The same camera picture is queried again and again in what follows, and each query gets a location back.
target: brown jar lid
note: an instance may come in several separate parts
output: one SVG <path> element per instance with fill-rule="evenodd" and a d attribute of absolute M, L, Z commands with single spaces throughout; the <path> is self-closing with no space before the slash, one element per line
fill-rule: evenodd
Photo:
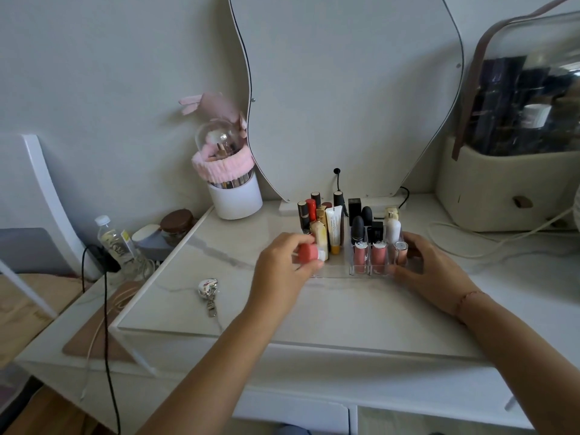
<path fill-rule="evenodd" d="M 188 231 L 194 225 L 193 214 L 189 209 L 179 209 L 164 216 L 159 225 L 161 230 L 170 234 Z"/>

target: bracelet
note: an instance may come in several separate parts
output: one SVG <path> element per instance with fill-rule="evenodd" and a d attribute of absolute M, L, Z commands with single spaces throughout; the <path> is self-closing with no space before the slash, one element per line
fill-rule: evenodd
<path fill-rule="evenodd" d="M 465 301 L 470 298 L 473 295 L 477 295 L 477 294 L 481 294 L 481 295 L 486 295 L 486 292 L 482 292 L 481 290 L 474 290 L 472 292 L 466 293 L 464 294 L 461 299 L 459 300 L 459 302 L 457 302 L 457 307 L 455 307 L 455 318 L 460 321 L 461 323 L 463 323 L 461 321 L 461 319 L 459 319 L 459 314 L 461 313 L 461 307 L 463 307 L 463 304 L 465 303 Z"/>

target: pink bunny ear headband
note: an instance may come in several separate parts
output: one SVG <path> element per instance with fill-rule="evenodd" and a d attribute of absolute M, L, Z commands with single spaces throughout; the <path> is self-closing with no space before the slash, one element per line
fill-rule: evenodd
<path fill-rule="evenodd" d="M 255 162 L 250 151 L 247 138 L 247 123 L 243 114 L 222 94 L 204 93 L 189 96 L 179 101 L 186 105 L 182 110 L 184 115 L 193 113 L 198 108 L 203 109 L 213 119 L 225 119 L 240 128 L 240 137 L 244 139 L 242 149 L 223 160 L 209 160 L 218 151 L 213 144 L 204 145 L 192 157 L 192 164 L 199 176 L 212 183 L 231 182 L 247 174 L 254 167 Z"/>

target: forearm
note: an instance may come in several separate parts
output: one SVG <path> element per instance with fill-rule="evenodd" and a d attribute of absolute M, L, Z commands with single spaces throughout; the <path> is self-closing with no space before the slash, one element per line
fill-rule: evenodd
<path fill-rule="evenodd" d="M 485 295 L 468 299 L 460 319 L 540 434 L 580 427 L 580 371 L 517 316 Z"/>
<path fill-rule="evenodd" d="M 275 320 L 243 312 L 153 413 L 139 435 L 218 435 L 277 328 Z"/>

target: person's left hand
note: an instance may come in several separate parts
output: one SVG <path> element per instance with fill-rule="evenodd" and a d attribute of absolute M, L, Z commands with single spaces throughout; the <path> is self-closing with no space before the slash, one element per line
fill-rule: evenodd
<path fill-rule="evenodd" d="M 314 260 L 295 269 L 292 253 L 303 243 L 314 242 L 312 235 L 280 234 L 260 254 L 248 303 L 244 308 L 250 314 L 271 318 L 278 326 L 298 298 L 300 290 L 324 262 Z"/>

